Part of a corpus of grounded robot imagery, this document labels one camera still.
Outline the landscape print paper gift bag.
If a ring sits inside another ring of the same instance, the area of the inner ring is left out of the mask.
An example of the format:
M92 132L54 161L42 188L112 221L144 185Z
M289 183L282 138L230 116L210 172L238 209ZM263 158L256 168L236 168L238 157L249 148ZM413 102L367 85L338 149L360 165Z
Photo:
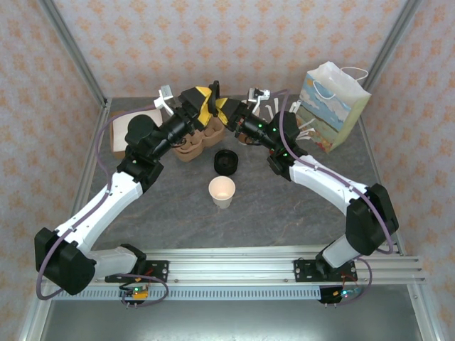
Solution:
M359 67L338 67L327 61L306 73L299 100L304 121L315 119L310 133L326 153L339 147L349 136L371 93L363 89L361 81L369 72Z

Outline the single paper coffee cup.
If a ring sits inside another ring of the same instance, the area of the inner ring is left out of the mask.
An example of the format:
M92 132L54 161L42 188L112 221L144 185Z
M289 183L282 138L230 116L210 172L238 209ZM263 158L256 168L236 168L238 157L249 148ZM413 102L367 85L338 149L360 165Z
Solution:
M220 209L226 209L230 206L235 190L234 181L227 176L215 177L208 185L208 192L215 205Z

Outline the stack of pulp cup carriers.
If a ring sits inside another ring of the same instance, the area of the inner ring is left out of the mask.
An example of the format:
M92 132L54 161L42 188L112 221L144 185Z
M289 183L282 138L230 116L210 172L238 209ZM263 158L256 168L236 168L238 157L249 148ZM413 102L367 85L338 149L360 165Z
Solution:
M180 161L189 162L201 155L205 149L221 142L224 137L225 126L219 118L213 117L204 130L185 135L184 142L173 152Z

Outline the stack of black cup lids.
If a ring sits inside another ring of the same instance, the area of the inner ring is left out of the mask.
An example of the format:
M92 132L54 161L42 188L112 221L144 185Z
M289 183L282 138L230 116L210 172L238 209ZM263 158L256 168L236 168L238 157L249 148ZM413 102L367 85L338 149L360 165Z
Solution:
M233 175L237 171L238 156L234 151L223 149L214 156L214 170L222 176Z

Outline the grey metal base panel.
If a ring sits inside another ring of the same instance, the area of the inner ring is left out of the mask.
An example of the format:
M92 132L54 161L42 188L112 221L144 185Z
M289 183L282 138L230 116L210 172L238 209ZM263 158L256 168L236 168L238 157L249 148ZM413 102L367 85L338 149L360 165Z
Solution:
M167 301L128 309L113 301L52 303L40 341L422 341L409 303L365 300Z

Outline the aluminium side frame rail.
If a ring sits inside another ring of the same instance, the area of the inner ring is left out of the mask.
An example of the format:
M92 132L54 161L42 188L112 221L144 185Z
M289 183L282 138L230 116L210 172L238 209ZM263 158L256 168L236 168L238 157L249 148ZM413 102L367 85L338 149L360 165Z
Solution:
M81 169L80 180L75 194L75 199L73 200L70 212L64 221L77 213L88 201L91 183L97 165L95 147L100 145L95 143L96 135L109 116L111 104L111 97L108 97L105 102L101 104L99 115L94 125L90 145L86 153L85 162L83 163L83 167ZM18 341L40 341L51 303L52 300L39 300L36 297L36 292L33 292L31 306L28 309L25 322L18 337Z
M368 150L374 174L379 183L385 184L382 179L382 173L378 164L378 158L373 150L373 140L366 126L366 113L364 112L359 118L359 127L362 132L365 145ZM419 332L418 335L422 341L447 341L441 323L437 318L436 301L432 293L430 277L427 271L423 269L423 260L419 256L414 256L420 261L421 269L419 277L415 277L411 284L407 284L407 292L411 300L412 308L417 320Z

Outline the aluminium frame post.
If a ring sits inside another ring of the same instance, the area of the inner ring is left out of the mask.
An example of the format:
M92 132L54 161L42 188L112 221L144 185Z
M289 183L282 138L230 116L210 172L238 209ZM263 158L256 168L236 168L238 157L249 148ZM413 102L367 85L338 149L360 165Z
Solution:
M408 25L414 18L421 3L422 0L406 0L405 5L398 15L397 20L392 25L385 42L370 68L369 75L363 83L363 89L367 92L373 92L374 84L379 80L381 72L390 61L394 49L405 34Z
M63 18L60 10L55 4L54 0L37 0L41 5L44 13L48 17L51 25L54 27L60 42L64 45L65 49L69 53L79 73L95 101L100 105L104 106L107 102L107 98L104 95L98 81L95 79L90 66L88 65L85 56L82 54L73 34L70 32L65 19Z

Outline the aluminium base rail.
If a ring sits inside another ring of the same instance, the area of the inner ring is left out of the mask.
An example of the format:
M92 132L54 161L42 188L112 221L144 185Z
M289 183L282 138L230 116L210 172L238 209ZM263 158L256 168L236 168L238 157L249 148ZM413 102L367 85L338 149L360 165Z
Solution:
M178 286L279 285L295 282L293 261L314 259L323 247L234 247L204 249L151 249L151 260L170 262L168 282ZM364 260L373 271L375 285L426 284L422 262L417 256L374 252Z

